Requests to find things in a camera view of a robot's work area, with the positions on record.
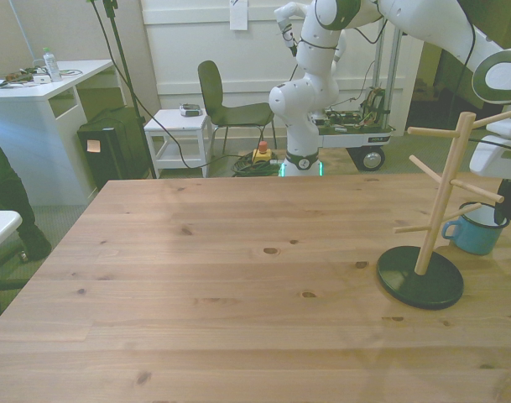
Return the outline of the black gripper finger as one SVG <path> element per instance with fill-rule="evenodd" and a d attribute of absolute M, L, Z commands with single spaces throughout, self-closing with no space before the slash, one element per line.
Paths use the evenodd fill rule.
<path fill-rule="evenodd" d="M 502 224 L 506 219 L 511 219 L 511 180 L 503 179 L 497 193 L 503 197 L 503 201 L 495 204 L 494 222 Z"/>

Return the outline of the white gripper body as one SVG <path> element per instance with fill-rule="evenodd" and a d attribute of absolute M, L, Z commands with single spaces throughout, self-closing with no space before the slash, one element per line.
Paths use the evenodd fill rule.
<path fill-rule="evenodd" d="M 469 165 L 476 175 L 511 180 L 511 149 L 491 144 L 479 144 Z"/>

